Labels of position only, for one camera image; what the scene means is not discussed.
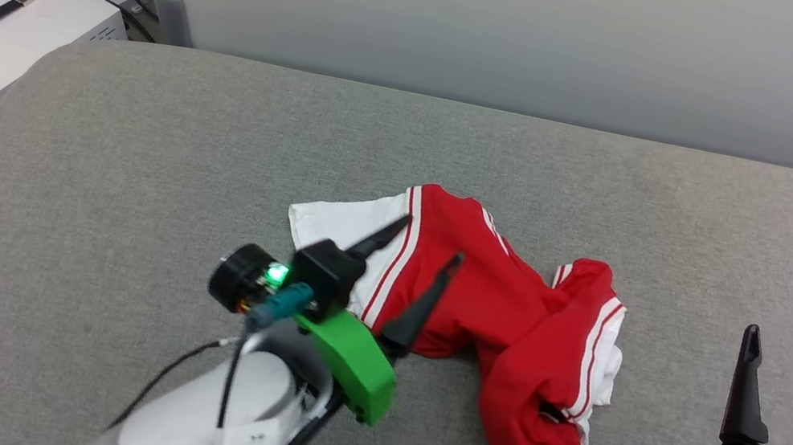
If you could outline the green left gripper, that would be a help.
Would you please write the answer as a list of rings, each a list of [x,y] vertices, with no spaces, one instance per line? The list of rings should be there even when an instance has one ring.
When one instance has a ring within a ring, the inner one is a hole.
[[[367,261],[374,253],[388,247],[410,221],[409,214],[397,218],[348,247],[346,254],[358,261]],[[323,321],[299,314],[297,327],[309,331],[317,352],[344,392],[345,406],[362,424],[376,426],[394,401],[397,380],[384,353],[401,357],[411,353],[463,261],[461,252],[452,256],[437,272],[429,288],[399,316],[387,322],[379,332],[378,341],[351,312],[342,310]]]

